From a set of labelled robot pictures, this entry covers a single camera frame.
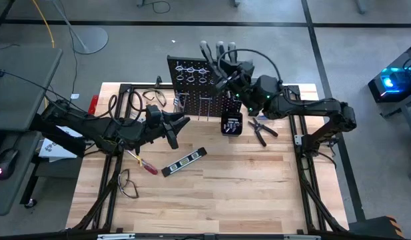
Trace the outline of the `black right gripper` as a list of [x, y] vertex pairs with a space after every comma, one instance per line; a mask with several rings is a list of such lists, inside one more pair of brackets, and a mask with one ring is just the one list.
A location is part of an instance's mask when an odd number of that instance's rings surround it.
[[217, 65], [217, 61], [214, 59], [208, 61], [208, 66], [214, 79], [222, 79], [214, 84], [214, 92], [216, 95], [228, 90], [241, 97], [250, 91], [252, 74], [255, 69], [254, 66], [223, 67], [224, 72], [222, 72]]

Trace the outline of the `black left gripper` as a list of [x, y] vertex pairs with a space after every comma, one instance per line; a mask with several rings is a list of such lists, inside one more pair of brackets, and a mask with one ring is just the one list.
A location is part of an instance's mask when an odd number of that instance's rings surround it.
[[166, 138], [172, 149], [179, 147], [177, 134], [191, 120], [184, 117], [183, 112], [168, 113], [163, 112], [163, 118], [159, 116], [148, 116], [143, 122], [143, 130], [138, 140], [138, 146], [152, 143], [159, 137]]

